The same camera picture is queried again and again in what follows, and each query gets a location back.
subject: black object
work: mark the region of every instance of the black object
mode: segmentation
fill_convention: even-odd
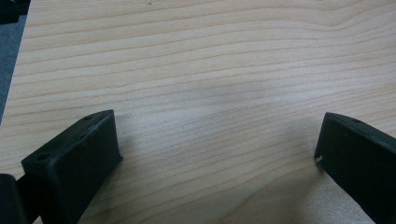
[[[18,22],[20,15],[26,15],[30,0],[0,0],[0,24]]]
[[[79,120],[23,159],[17,182],[0,175],[0,223],[77,223],[121,160],[113,110]]]
[[[375,223],[396,223],[396,139],[327,113],[315,158]]]

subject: screw hole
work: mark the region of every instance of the screw hole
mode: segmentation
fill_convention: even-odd
[[[353,119],[352,121],[355,122],[355,123],[361,123],[361,121],[358,120],[358,119]]]
[[[50,154],[43,154],[43,155],[39,155],[37,157],[37,160],[38,161],[44,161],[44,160],[48,159],[49,157],[50,157]]]

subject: gray carpet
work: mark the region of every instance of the gray carpet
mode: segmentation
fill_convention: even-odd
[[[20,16],[18,23],[0,25],[0,124],[6,106],[9,83],[14,72],[21,44],[26,16]]]

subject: wood grain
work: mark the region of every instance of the wood grain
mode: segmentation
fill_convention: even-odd
[[[113,108],[125,160],[80,223],[372,223],[313,153],[327,111],[396,135],[395,22],[390,0],[35,0],[0,171]]]

